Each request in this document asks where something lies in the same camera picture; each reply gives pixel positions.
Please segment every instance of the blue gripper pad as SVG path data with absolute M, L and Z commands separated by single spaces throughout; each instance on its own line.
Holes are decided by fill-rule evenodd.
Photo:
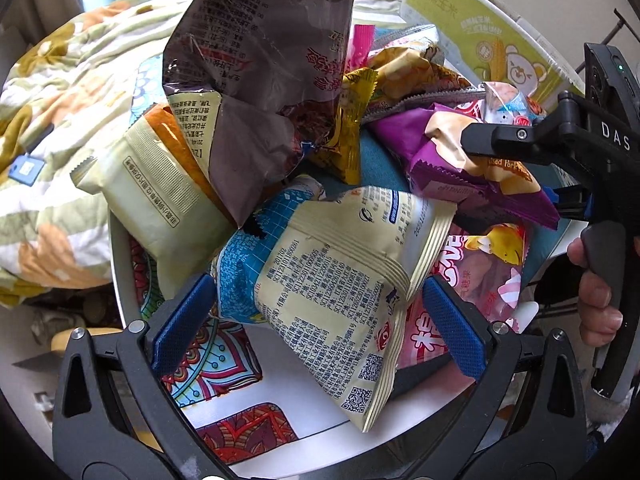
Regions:
M 216 300 L 216 282 L 203 274 L 154 339 L 151 369 L 157 378 L 174 373 Z
M 422 302 L 460 371 L 478 381 L 486 368 L 484 343 L 434 276 L 424 282 Z

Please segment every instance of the cartoon bear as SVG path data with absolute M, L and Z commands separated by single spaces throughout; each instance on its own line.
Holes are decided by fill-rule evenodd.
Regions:
M 546 79 L 546 67 L 542 63 L 529 62 L 518 54 L 518 49 L 514 45 L 508 45 L 505 53 L 507 79 L 524 95 L 532 95 L 538 89 L 538 84 Z

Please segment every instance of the red logo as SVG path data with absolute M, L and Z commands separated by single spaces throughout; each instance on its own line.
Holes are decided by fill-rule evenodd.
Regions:
M 531 121 L 524 115 L 519 115 L 513 120 L 513 124 L 516 126 L 531 126 Z
M 376 343 L 378 343 L 378 350 L 384 350 L 386 344 L 389 342 L 389 337 L 391 336 L 391 325 L 387 321 L 384 326 L 378 330 L 376 334 Z

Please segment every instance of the fingernail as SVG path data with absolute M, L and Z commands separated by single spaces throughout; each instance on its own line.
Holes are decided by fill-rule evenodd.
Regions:
M 597 287 L 591 293 L 591 301 L 593 301 L 593 306 L 606 307 L 611 301 L 611 289 L 606 286 Z
M 609 314 L 609 327 L 612 330 L 617 330 L 622 326 L 622 314 L 615 310 Z

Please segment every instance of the black handle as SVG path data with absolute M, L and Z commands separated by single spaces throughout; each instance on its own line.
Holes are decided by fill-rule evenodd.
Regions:
M 613 341 L 596 350 L 591 387 L 607 399 L 622 402 L 640 363 L 640 256 L 633 237 L 612 221 L 589 226 L 580 237 L 590 269 L 611 287 L 610 304 L 623 316 Z

